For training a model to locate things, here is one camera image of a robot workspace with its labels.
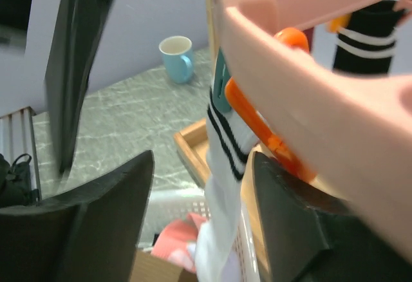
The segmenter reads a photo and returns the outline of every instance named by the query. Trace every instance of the wooden tray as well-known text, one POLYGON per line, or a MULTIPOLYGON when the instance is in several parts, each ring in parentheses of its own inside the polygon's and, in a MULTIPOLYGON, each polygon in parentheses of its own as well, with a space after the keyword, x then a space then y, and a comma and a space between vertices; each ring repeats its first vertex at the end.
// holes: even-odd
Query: wooden tray
MULTIPOLYGON (((206 162, 206 152, 209 148, 209 141, 207 139, 206 132, 206 120, 202 119, 201 121, 181 130, 180 132, 177 132, 174 135, 174 141, 180 156, 192 172, 197 184, 204 187, 211 173, 206 162)), ((261 146, 256 146, 250 155, 253 155, 256 151, 263 151, 266 153, 261 146)), ((263 242, 263 233, 259 219, 259 211, 254 194, 254 178, 251 161, 252 158, 249 156, 245 175, 243 177, 241 196, 249 213, 250 225, 252 227, 253 240, 261 277, 265 281, 270 281, 266 250, 263 242)))

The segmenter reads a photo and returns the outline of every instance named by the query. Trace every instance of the blue mug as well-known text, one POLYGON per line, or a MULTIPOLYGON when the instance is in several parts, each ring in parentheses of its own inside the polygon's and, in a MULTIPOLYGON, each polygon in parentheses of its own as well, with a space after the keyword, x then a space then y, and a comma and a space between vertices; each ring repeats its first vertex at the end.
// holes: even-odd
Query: blue mug
POLYGON ((177 84, 184 84, 193 76, 192 41, 184 36, 172 36, 159 44, 167 74, 177 84))

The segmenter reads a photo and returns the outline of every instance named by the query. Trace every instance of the gray tabletop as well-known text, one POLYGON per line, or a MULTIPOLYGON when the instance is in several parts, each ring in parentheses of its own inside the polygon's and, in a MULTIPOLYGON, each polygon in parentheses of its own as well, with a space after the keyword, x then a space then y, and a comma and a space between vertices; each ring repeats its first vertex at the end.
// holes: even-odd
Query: gray tabletop
POLYGON ((88 95, 73 168, 58 190, 48 116, 35 116, 43 198, 88 182, 148 149, 153 150, 156 164, 154 190, 195 187, 176 152, 173 135, 206 115, 211 79, 209 50, 204 49, 196 52, 195 76, 189 84, 172 83, 159 66, 88 95))

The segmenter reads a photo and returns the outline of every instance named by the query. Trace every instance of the teal clothespin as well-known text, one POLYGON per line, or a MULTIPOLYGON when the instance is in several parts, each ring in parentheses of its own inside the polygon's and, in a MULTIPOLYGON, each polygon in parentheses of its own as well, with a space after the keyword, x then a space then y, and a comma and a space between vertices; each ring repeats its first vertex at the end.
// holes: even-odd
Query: teal clothespin
POLYGON ((225 57, 221 48, 219 48, 218 58, 216 60, 216 69, 214 70, 213 83, 213 104, 221 113, 228 113, 232 110, 225 96, 225 87, 230 79, 229 69, 226 66, 225 57))

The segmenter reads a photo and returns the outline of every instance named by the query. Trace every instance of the black stripe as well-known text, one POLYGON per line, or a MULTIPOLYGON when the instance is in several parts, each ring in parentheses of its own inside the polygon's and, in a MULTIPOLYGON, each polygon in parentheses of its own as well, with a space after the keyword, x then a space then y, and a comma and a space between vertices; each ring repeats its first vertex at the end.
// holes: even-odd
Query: black stripe
POLYGON ((238 181, 238 182, 241 181, 242 178, 243 178, 243 174, 244 174, 244 173, 242 173, 242 172, 240 172, 240 171, 238 171, 238 170, 236 169, 236 166, 234 165, 234 161, 233 161, 233 156, 231 155, 230 150, 229 150, 229 148, 227 147, 227 144, 226 144, 225 141, 223 140, 223 137, 222 137, 222 135, 221 135, 221 131, 219 130, 218 123, 215 121, 215 119, 214 119, 214 117, 213 117, 212 110, 211 110, 211 107, 210 107, 210 106, 208 106, 208 108, 207 108, 207 116, 209 117, 209 120, 211 121, 211 123, 212 123, 212 125, 213 125, 213 127, 214 127, 214 129, 215 129, 215 131, 216 131, 216 134, 218 134, 221 147, 222 147, 222 149, 223 149, 223 152, 226 154, 226 156, 227 156, 227 158, 228 158, 228 160, 229 160, 230 168, 232 169, 232 173, 233 173, 236 181, 238 181))
POLYGON ((222 128, 225 130, 225 133, 227 135, 227 137, 230 140, 230 143, 233 146, 234 152, 236 153, 236 155, 238 156, 240 162, 246 164, 247 163, 247 159, 249 156, 249 152, 246 154, 244 153, 239 145, 238 142, 236 141, 236 139, 234 138, 233 132, 232 132, 232 128, 230 127, 229 123, 227 122, 225 116, 223 116, 220 111, 216 108, 216 106, 213 104, 213 93, 212 93, 212 89, 210 90, 210 98, 211 98, 211 105, 213 107, 214 113, 218 116, 218 120, 220 121, 220 124, 222 126, 222 128))
POLYGON ((391 48, 394 48, 396 44, 396 42, 393 41, 387 45, 380 45, 380 46, 370 45, 370 44, 365 44, 364 42, 356 41, 355 39, 351 39, 350 37, 347 37, 346 35, 343 35, 341 33, 338 35, 338 39, 340 39, 342 42, 345 42, 346 44, 352 47, 355 47, 361 50, 366 50, 368 52, 379 52, 381 50, 391 49, 391 48))

